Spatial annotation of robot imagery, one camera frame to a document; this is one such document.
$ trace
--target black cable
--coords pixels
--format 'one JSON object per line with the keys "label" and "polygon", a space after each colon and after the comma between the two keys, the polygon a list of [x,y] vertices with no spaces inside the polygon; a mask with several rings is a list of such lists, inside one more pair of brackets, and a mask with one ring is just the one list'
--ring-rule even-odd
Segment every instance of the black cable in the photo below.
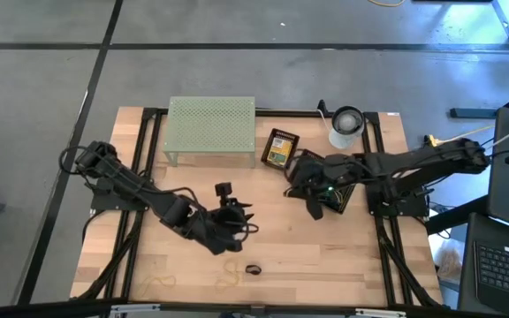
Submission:
{"label": "black cable", "polygon": [[445,179],[449,178],[450,176],[451,176],[451,175],[449,175],[449,176],[445,176],[445,177],[442,177],[442,178],[440,178],[439,180],[433,181],[432,183],[427,184],[427,185],[424,185],[424,186],[425,186],[426,188],[432,187],[432,186],[434,186],[434,185],[436,185],[436,184],[438,184],[438,183],[442,182],[443,180],[445,180]]}
{"label": "black cable", "polygon": [[245,227],[245,230],[241,232],[241,233],[245,233],[245,236],[241,239],[235,239],[235,240],[221,238],[221,237],[218,237],[217,235],[215,236],[215,238],[224,242],[224,243],[229,243],[229,244],[235,244],[237,242],[242,243],[247,240],[248,234],[251,233],[251,231],[249,230],[249,222],[247,222],[247,219],[245,218],[245,216],[243,216],[239,211],[234,210],[234,209],[232,211],[234,211],[242,219],[242,222],[238,222],[238,224]]}
{"label": "black cable", "polygon": [[486,145],[487,143],[489,143],[489,142],[493,141],[493,140],[494,140],[494,137],[490,138],[489,140],[486,140],[485,142],[483,142],[483,143],[481,144],[481,147],[482,147],[482,146],[484,146],[484,145]]}
{"label": "black cable", "polygon": [[457,208],[457,206],[450,206],[450,205],[446,205],[446,204],[441,204],[441,203],[438,203],[438,202],[435,202],[435,201],[432,201],[431,203],[437,205],[437,206],[440,206],[440,207],[444,207],[444,208]]}
{"label": "black cable", "polygon": [[[425,227],[425,222],[423,222],[423,220],[421,218],[419,218],[418,216],[413,216],[413,218],[421,223],[424,227]],[[440,237],[441,239],[450,239],[451,238],[451,233],[448,231],[448,230],[443,230],[443,232],[447,233],[447,236],[444,237],[443,235],[441,235],[441,232],[439,233],[436,233],[438,235],[438,237]]]}
{"label": "black cable", "polygon": [[[240,225],[239,222],[226,222],[226,223],[231,224],[231,225],[233,225],[234,223],[235,223],[234,225]],[[249,223],[248,226],[254,228],[254,230],[249,231],[250,234],[257,233],[260,230],[259,226],[254,223]]]}
{"label": "black cable", "polygon": [[84,149],[84,150],[89,150],[89,148],[87,147],[83,147],[83,146],[74,146],[74,147],[68,147],[64,150],[62,150],[62,152],[60,153],[60,156],[58,157],[58,166],[60,167],[60,170],[65,173],[65,174],[69,174],[69,175],[72,175],[72,176],[77,176],[80,174],[79,171],[70,171],[68,169],[66,169],[66,167],[64,166],[64,157],[66,156],[66,154],[70,151],[70,150],[74,150],[74,149]]}
{"label": "black cable", "polygon": [[198,198],[195,196],[194,191],[192,191],[192,189],[190,189],[187,186],[182,186],[179,188],[169,189],[169,190],[159,190],[159,191],[155,191],[155,193],[175,193],[178,191],[188,191],[192,195],[192,199],[193,199],[194,203],[197,204],[198,206],[200,206],[201,208],[204,208],[201,206],[200,202],[198,202]]}
{"label": "black cable", "polygon": [[495,156],[497,155],[502,155],[502,154],[507,154],[509,153],[509,149],[508,150],[503,150],[503,151],[498,151],[497,153],[494,153],[492,155],[487,155],[490,159],[494,158]]}
{"label": "black cable", "polygon": [[81,244],[84,244],[84,240],[86,240],[86,231],[89,224],[104,211],[105,210],[96,210],[96,212],[92,216],[90,216],[88,220],[84,223],[84,228],[81,231]]}

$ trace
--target gray floor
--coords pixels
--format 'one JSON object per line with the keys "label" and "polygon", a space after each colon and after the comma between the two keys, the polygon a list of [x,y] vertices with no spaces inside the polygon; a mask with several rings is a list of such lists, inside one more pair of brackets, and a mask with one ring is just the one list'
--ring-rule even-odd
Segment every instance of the gray floor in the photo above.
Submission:
{"label": "gray floor", "polygon": [[[509,17],[509,1],[501,1]],[[0,2],[0,42],[100,42],[113,1]],[[125,0],[114,42],[504,43],[489,4],[366,1]],[[57,174],[96,52],[0,51],[0,305],[11,302]],[[254,95],[272,109],[401,113],[410,147],[489,125],[450,119],[452,107],[509,101],[509,54],[379,51],[110,51],[82,137],[107,140],[119,106],[166,106],[173,95]],[[490,131],[473,135],[487,140]],[[453,176],[432,200],[460,204],[487,191],[488,173]],[[450,185],[460,191],[451,191]],[[34,301],[67,299],[90,194],[73,178]],[[464,231],[453,231],[464,238]]]}

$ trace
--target wooden table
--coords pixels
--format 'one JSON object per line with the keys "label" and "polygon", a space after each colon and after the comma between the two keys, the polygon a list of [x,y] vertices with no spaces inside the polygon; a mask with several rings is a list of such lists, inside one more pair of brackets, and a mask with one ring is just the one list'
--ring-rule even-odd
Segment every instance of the wooden table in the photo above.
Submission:
{"label": "wooden table", "polygon": [[[143,108],[118,111],[110,142],[123,164],[130,166]],[[407,151],[401,118],[397,113],[379,114],[386,152]],[[386,306],[384,282],[374,219],[368,214],[364,186],[357,185],[343,215],[327,209],[314,221],[305,202],[285,198],[288,187],[283,174],[257,161],[248,166],[247,155],[182,155],[179,167],[171,167],[162,155],[162,118],[153,177],[161,189],[189,186],[206,208],[218,206],[214,184],[231,181],[233,197],[253,203],[252,234],[240,253],[212,255],[195,241],[182,239],[158,222],[148,211],[141,230],[130,300],[155,302],[267,304],[313,306]],[[257,117],[256,155],[260,158],[272,128],[300,136],[298,148],[318,154],[338,153],[327,139],[320,118]],[[362,152],[362,142],[345,151]],[[147,151],[142,155],[142,166]],[[72,285],[80,295],[110,260],[118,229],[119,211],[107,211],[87,230]],[[428,236],[411,217],[399,218],[406,263],[432,298],[441,294]],[[262,268],[259,276],[244,273],[248,264]],[[118,273],[114,295],[120,294],[125,265]],[[391,272],[401,302],[401,285],[394,264]]]}

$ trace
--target black ring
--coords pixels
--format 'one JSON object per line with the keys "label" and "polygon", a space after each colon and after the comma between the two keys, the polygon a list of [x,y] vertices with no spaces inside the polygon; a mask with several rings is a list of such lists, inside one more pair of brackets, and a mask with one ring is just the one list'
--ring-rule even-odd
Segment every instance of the black ring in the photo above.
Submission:
{"label": "black ring", "polygon": [[262,269],[258,265],[247,265],[245,267],[245,272],[252,275],[260,275],[262,273]]}

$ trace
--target wooden tabletop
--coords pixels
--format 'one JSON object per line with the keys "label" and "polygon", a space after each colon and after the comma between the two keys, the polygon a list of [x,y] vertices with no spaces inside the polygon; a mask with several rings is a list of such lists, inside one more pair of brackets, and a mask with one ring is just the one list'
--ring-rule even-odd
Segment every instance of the wooden tabletop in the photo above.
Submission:
{"label": "wooden tabletop", "polygon": [[[122,163],[130,166],[139,131],[142,108],[119,109],[110,142]],[[398,113],[380,113],[386,152],[407,151]],[[130,300],[225,304],[272,304],[316,306],[386,305],[384,282],[374,219],[368,214],[364,186],[357,185],[343,215],[324,210],[314,221],[305,202],[285,198],[284,175],[258,161],[248,168],[247,155],[180,155],[179,166],[171,167],[162,152],[162,118],[153,177],[156,186],[192,188],[206,208],[216,208],[214,184],[232,182],[232,197],[254,204],[253,223],[260,231],[249,236],[240,253],[212,255],[195,241],[182,239],[158,222],[148,211],[141,230]],[[328,142],[320,118],[257,117],[256,155],[260,159],[272,128],[300,136],[298,148],[320,155],[338,153]],[[362,142],[344,153],[362,152]],[[142,165],[147,156],[142,155]],[[107,211],[87,230],[72,285],[72,296],[80,295],[98,277],[110,260],[119,211]],[[441,302],[434,264],[425,228],[411,217],[399,218],[406,263],[429,295]],[[245,273],[255,264],[259,276]],[[124,264],[120,267],[115,295],[120,293]],[[398,271],[391,264],[397,301],[401,302]]]}

